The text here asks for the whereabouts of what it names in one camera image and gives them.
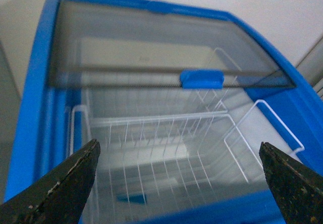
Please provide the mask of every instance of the blue lid handle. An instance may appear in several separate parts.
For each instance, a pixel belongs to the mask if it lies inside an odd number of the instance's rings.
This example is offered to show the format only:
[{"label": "blue lid handle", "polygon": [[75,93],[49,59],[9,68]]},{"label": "blue lid handle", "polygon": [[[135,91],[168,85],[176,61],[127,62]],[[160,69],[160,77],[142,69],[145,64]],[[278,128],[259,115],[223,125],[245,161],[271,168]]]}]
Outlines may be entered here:
[{"label": "blue lid handle", "polygon": [[224,74],[220,70],[184,70],[180,75],[183,89],[222,89]]}]

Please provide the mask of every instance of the white wire basket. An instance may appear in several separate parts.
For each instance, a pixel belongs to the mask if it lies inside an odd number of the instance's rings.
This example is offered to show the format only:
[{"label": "white wire basket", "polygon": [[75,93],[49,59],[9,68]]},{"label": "white wire basket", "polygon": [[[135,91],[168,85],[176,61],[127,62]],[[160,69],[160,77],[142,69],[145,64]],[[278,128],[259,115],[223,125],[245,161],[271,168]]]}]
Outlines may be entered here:
[{"label": "white wire basket", "polygon": [[[171,98],[160,94],[147,95],[144,100],[129,96],[129,102],[118,105],[124,92],[112,90],[107,95],[115,96],[115,104],[110,105],[113,110],[102,105],[96,108],[94,103],[101,103],[96,99],[104,92],[96,92],[94,97],[93,92],[85,93],[87,105],[72,110],[70,153],[74,151],[76,111],[85,113],[87,140],[94,136],[101,143],[97,178],[83,215],[85,223],[143,220],[267,189],[258,155],[261,142],[249,131],[261,124],[266,128],[261,133],[265,140],[273,137],[293,157],[304,147],[264,100],[250,105],[244,102],[244,95],[236,100],[238,92],[174,91],[168,93]],[[149,111],[153,97],[157,104],[168,102],[164,112],[172,114],[161,115],[163,111],[157,107]],[[185,97],[192,103],[171,107]],[[256,107],[260,103],[292,135],[298,148],[292,150],[284,142]],[[119,117],[105,117],[111,111]],[[132,116],[123,117],[124,111]]]}]

